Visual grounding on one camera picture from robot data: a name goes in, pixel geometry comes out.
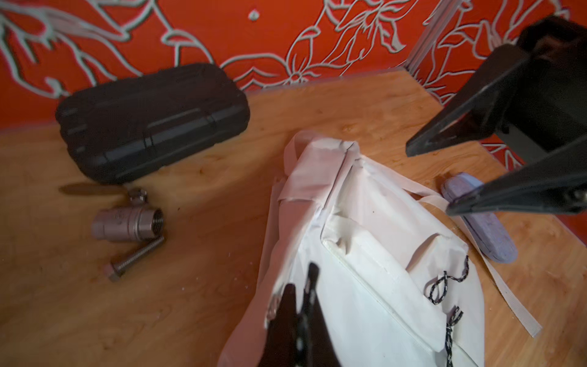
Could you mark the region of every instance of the wooden table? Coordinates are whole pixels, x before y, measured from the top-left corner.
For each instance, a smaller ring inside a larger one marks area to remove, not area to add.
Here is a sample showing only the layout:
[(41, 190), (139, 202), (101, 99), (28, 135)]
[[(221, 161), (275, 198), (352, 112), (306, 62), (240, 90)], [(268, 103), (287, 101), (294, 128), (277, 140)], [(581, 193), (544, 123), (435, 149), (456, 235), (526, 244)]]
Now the wooden table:
[[(365, 155), (432, 188), (461, 171), (483, 181), (504, 173), (477, 143), (405, 156), (407, 139), (441, 107), (404, 71), (249, 102), (245, 133), (137, 181), (163, 209), (168, 241), (117, 284), (102, 266), (135, 245), (96, 241), (90, 223), (124, 198), (58, 192), (87, 179), (57, 125), (0, 134), (1, 366), (215, 365), (255, 292), (271, 185), (300, 129), (357, 140)], [(519, 258), (495, 267), (544, 330), (526, 333), (471, 252), (487, 365), (587, 365), (587, 249), (552, 216), (499, 217)]]

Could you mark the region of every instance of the purple sponge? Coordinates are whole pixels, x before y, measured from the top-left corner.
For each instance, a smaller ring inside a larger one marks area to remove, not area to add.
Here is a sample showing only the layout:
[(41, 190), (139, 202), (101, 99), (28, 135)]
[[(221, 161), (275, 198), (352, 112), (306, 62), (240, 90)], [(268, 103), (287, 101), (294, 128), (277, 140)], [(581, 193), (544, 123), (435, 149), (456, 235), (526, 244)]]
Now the purple sponge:
[[(448, 201), (465, 195), (483, 183), (467, 173), (460, 173), (446, 180), (442, 195)], [(518, 257), (510, 235), (493, 213), (467, 214), (463, 220), (479, 245), (479, 249), (495, 262), (509, 264)]]

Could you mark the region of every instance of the black hard case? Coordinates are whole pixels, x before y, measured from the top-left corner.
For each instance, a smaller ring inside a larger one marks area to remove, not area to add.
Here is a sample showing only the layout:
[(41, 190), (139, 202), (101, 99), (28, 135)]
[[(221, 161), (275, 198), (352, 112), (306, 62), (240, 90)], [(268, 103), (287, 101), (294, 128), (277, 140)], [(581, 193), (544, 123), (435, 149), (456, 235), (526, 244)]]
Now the black hard case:
[(55, 117), (82, 173), (122, 184), (240, 134), (250, 111), (224, 71), (196, 63), (81, 90)]

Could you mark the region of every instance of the orange patterned wallpaper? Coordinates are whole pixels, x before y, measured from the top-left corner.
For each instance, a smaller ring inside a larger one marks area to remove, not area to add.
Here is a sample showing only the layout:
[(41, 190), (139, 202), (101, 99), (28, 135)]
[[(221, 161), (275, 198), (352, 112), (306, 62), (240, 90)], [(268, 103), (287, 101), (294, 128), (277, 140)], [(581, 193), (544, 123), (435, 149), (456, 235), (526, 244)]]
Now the orange patterned wallpaper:
[(551, 14), (587, 24), (587, 3), (463, 0), (413, 76), (446, 104), (496, 47), (515, 43), (526, 26)]
[(401, 65), (439, 0), (0, 0), (0, 127), (60, 97), (191, 62), (244, 89)]

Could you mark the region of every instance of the hex bolt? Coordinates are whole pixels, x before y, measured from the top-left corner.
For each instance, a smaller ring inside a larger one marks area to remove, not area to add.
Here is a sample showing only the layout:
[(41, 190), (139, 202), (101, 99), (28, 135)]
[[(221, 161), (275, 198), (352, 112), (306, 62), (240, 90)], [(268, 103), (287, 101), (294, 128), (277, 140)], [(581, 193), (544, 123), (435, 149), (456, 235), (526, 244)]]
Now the hex bolt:
[(163, 242), (165, 242), (165, 238), (163, 236), (159, 236), (155, 238), (153, 241), (146, 244), (145, 246), (139, 248), (125, 260), (114, 264), (112, 264), (112, 262), (109, 262), (104, 266), (104, 274), (106, 274), (108, 279), (110, 279), (113, 282), (119, 281), (122, 275), (131, 266), (133, 266), (135, 262), (145, 257), (147, 254), (155, 250), (157, 247), (161, 246)]
[(140, 187), (129, 189), (130, 204), (134, 206), (145, 205), (149, 202), (147, 192)]

